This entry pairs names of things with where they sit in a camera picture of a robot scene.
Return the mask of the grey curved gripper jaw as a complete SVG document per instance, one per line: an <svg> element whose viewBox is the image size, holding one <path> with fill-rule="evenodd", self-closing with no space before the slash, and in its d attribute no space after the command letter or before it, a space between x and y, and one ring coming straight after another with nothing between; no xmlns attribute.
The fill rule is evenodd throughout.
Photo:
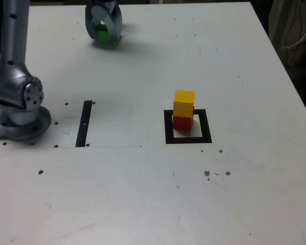
<svg viewBox="0 0 306 245"><path fill-rule="evenodd" d="M117 1L93 1L91 14L95 31L105 26L110 40L119 40L122 31L122 14Z"/></svg>
<svg viewBox="0 0 306 245"><path fill-rule="evenodd" d="M96 32L95 32L95 27L93 26L93 15L91 13L91 9L94 6L95 2L89 2L86 5L85 8L85 25L86 25L86 30L89 34L89 36L91 37L91 39L95 39L96 38Z"/></svg>

